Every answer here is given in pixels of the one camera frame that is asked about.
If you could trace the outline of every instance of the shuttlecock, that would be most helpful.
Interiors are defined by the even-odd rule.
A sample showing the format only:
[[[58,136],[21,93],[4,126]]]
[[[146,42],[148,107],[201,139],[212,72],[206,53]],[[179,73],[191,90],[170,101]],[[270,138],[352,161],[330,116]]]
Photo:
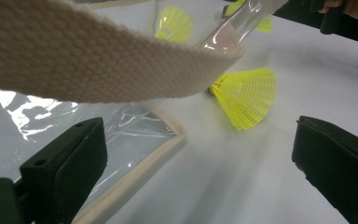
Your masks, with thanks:
[[[157,20],[155,37],[178,44],[185,43],[193,34],[193,21],[179,7],[165,7]]]
[[[222,75],[210,88],[231,123],[242,131],[267,115],[275,91],[275,76],[267,68]]]

